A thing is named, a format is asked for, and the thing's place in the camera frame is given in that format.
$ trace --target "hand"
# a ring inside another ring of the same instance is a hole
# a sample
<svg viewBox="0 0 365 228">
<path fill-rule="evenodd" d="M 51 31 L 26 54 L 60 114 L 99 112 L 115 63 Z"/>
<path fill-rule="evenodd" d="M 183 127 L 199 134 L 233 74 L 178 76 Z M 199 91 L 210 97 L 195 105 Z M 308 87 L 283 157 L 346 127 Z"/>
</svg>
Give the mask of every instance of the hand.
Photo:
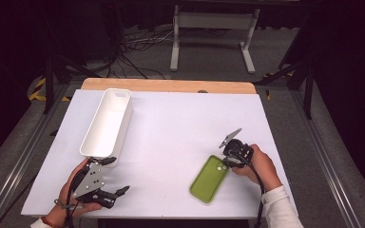
<svg viewBox="0 0 365 228">
<path fill-rule="evenodd" d="M 277 174 L 277 169 L 272 160 L 267 154 L 263 153 L 256 144 L 250 146 L 254 149 L 251 163 L 253 163 L 255 170 L 259 174 L 265 191 L 268 192 L 282 186 Z M 243 168 L 233 167 L 232 170 L 238 175 L 248 177 L 252 182 L 259 183 L 255 173 L 248 166 L 244 166 Z"/>
<path fill-rule="evenodd" d="M 58 200 L 62 202 L 64 205 L 67 204 L 67 192 L 69 190 L 70 184 L 75 177 L 75 175 L 78 173 L 79 170 L 83 169 L 88 163 L 88 159 L 84 159 L 70 174 L 69 178 L 67 179 L 67 182 L 64 184 L 64 186 L 61 189 L 61 192 L 59 194 Z M 77 199 L 75 199 L 72 195 L 70 195 L 70 204 L 75 204 L 78 202 Z M 74 217 L 80 217 L 83 213 L 91 212 L 91 211 L 97 211 L 102 208 L 102 205 L 97 202 L 91 202 L 91 203 L 84 203 L 83 208 L 76 209 L 73 213 Z M 67 210 L 63 209 L 61 205 L 55 205 L 52 210 L 49 212 L 49 214 L 46 216 L 46 220 L 49 221 L 51 224 L 56 225 L 58 227 L 63 227 L 65 223 L 65 218 L 67 216 Z"/>
</svg>

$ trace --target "white sleeve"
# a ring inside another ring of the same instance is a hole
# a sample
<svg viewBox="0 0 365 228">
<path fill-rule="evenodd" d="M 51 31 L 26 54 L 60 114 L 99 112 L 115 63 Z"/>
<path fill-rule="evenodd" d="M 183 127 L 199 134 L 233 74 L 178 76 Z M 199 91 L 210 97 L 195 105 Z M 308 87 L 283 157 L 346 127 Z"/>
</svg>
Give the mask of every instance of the white sleeve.
<svg viewBox="0 0 365 228">
<path fill-rule="evenodd" d="M 303 227 L 292 204 L 290 204 L 289 196 L 283 185 L 263 194 L 262 203 L 268 227 Z"/>
<path fill-rule="evenodd" d="M 50 226 L 44 224 L 44 222 L 41 220 L 41 218 L 34 221 L 34 223 L 32 223 L 30 227 L 31 228 L 51 228 Z"/>
</svg>

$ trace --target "white tray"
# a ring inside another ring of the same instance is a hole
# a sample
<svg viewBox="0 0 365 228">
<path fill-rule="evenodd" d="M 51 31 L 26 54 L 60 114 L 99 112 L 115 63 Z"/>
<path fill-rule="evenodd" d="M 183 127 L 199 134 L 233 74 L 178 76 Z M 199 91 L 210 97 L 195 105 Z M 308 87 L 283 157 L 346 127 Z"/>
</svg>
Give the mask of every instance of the white tray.
<svg viewBox="0 0 365 228">
<path fill-rule="evenodd" d="M 127 89 L 105 91 L 80 147 L 82 155 L 97 159 L 115 157 L 117 160 L 106 166 L 117 164 L 132 115 L 130 97 Z"/>
</svg>

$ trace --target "white tabletop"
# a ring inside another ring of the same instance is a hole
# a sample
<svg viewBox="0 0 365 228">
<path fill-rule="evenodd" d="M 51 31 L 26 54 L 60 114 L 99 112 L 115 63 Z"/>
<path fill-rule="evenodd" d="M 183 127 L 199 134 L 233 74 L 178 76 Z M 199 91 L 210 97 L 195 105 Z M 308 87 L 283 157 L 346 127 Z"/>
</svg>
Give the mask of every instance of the white tabletop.
<svg viewBox="0 0 365 228">
<path fill-rule="evenodd" d="M 68 175 L 84 157 L 80 146 L 103 96 L 102 90 L 77 90 L 35 180 L 22 215 L 43 216 L 53 206 Z M 133 113 L 117 165 L 105 168 L 102 190 L 130 185 L 111 209 L 88 218 L 249 219 L 258 213 L 259 186 L 229 171 L 211 203 L 189 193 L 210 155 L 223 158 L 224 137 L 256 143 L 274 162 L 293 206 L 265 113 L 256 94 L 132 92 Z"/>
</svg>

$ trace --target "green phone case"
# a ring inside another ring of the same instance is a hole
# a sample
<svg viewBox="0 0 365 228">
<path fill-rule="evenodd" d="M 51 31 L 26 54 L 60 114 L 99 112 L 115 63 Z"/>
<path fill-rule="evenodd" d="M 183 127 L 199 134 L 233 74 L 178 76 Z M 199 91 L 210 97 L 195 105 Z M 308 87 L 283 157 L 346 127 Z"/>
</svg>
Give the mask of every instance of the green phone case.
<svg viewBox="0 0 365 228">
<path fill-rule="evenodd" d="M 211 202 L 219 186 L 221 186 L 227 171 L 228 167 L 223 164 L 222 160 L 211 155 L 191 184 L 189 188 L 190 193 L 203 202 Z"/>
</svg>

